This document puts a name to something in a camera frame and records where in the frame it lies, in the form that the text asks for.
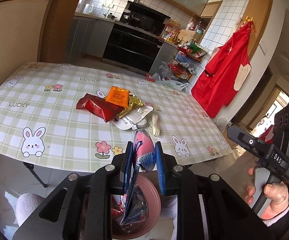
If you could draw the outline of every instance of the orange snack package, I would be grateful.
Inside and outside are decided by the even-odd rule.
[[[130,91],[127,89],[111,87],[109,94],[107,95],[105,100],[117,106],[128,108],[129,93]]]

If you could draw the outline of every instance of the finger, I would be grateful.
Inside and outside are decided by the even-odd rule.
[[[254,185],[246,185],[245,186],[245,193],[249,197],[253,196],[255,193],[255,186]]]
[[[251,168],[248,169],[248,174],[250,176],[253,175],[253,169],[254,169],[254,167],[251,167]]]
[[[272,183],[265,185],[264,195],[272,199],[271,210],[276,214],[283,212],[289,205],[289,193],[287,186],[282,183]]]
[[[253,202],[253,197],[245,196],[243,199],[248,205],[250,205]]]

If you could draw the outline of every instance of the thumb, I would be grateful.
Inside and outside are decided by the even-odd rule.
[[[287,186],[281,183],[267,184],[263,189],[264,195],[272,199],[270,203],[271,210],[280,214],[289,205],[289,192]]]

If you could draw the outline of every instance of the gold foil wrapper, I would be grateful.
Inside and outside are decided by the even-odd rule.
[[[143,103],[142,101],[137,98],[135,95],[129,95],[129,105],[128,105],[128,108],[126,108],[125,110],[123,110],[120,114],[118,114],[118,117],[121,118],[123,116],[125,116],[131,109],[134,105],[137,105],[137,106],[143,106]]]

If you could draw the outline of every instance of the power outlet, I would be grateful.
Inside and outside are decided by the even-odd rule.
[[[103,7],[109,7],[109,8],[113,8],[113,4],[111,3],[102,3]]]

